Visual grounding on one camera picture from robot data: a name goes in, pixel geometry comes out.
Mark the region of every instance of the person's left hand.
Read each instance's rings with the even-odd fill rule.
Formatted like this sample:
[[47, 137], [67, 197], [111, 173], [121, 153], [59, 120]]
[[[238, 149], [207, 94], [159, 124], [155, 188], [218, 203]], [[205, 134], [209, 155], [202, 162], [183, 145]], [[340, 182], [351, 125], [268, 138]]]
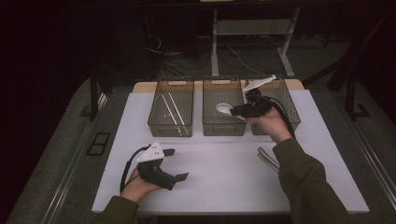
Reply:
[[142, 201], [142, 199], [145, 198], [150, 192], [156, 189], [161, 189], [160, 186], [151, 184], [142, 179], [139, 175], [139, 172], [137, 171], [137, 166], [129, 176], [128, 181], [130, 182], [125, 185], [120, 196], [135, 203], [140, 203], [140, 201]]

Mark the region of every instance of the tabletop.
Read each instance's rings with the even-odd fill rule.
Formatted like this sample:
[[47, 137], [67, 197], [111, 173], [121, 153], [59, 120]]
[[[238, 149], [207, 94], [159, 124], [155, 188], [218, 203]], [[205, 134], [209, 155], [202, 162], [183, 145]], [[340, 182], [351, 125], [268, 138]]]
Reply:
[[[299, 86], [299, 81], [287, 81]], [[157, 190], [145, 198], [140, 215], [214, 215], [289, 213], [289, 201], [283, 193], [277, 173], [259, 159], [258, 147], [274, 156], [275, 143], [269, 136], [253, 135], [249, 125], [243, 136], [204, 136], [202, 92], [194, 95], [193, 136], [152, 137], [148, 118], [155, 83], [138, 83], [130, 94], [121, 118], [93, 212], [101, 212], [113, 195], [119, 194], [125, 163], [141, 147], [158, 141], [176, 154], [164, 159], [162, 169], [177, 175], [190, 173], [173, 190]], [[349, 213], [368, 212], [350, 172], [309, 91], [290, 89], [301, 123], [296, 138], [307, 154], [319, 159], [326, 169], [330, 185]]]

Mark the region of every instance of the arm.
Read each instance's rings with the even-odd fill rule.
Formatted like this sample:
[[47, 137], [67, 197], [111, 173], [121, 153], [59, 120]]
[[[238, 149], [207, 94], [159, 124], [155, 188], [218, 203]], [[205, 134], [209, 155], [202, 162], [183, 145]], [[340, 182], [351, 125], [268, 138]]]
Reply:
[[258, 123], [277, 143], [274, 153], [279, 162], [279, 182], [290, 201], [294, 224], [351, 223], [347, 210], [327, 183], [323, 164], [304, 153], [274, 108], [265, 116], [246, 121]]
[[150, 192], [161, 188], [140, 178], [136, 168], [134, 168], [129, 179], [131, 181], [122, 190], [120, 196], [111, 198], [105, 210], [97, 215], [91, 221], [91, 224], [134, 223], [136, 211], [139, 207], [138, 203]]

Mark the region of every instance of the hand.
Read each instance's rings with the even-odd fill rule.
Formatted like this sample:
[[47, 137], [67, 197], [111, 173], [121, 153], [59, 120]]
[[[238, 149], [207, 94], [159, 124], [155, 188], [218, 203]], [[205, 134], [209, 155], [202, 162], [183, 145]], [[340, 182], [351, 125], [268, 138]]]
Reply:
[[283, 121], [279, 112], [272, 107], [265, 115], [258, 118], [246, 118], [246, 122], [257, 123], [260, 125], [262, 130], [271, 136], [271, 139], [280, 143], [286, 139], [291, 138], [291, 134], [286, 126], [285, 121]]
[[142, 179], [137, 171], [137, 166], [129, 176], [129, 180], [132, 181], [125, 186], [120, 196], [135, 203], [140, 203], [150, 192], [161, 189], [161, 187]]

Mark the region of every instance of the sleeve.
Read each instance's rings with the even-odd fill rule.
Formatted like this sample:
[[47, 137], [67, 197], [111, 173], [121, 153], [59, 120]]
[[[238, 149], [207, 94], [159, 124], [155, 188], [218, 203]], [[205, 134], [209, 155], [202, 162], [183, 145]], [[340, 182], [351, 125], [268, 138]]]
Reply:
[[91, 221], [91, 224], [134, 223], [138, 207], [139, 205], [137, 203], [121, 198], [120, 196], [114, 196], [107, 204], [105, 210], [101, 214], [97, 215]]
[[304, 153], [291, 138], [274, 147], [279, 162], [279, 182], [290, 201], [291, 218], [300, 223], [352, 223], [326, 180], [323, 164]]

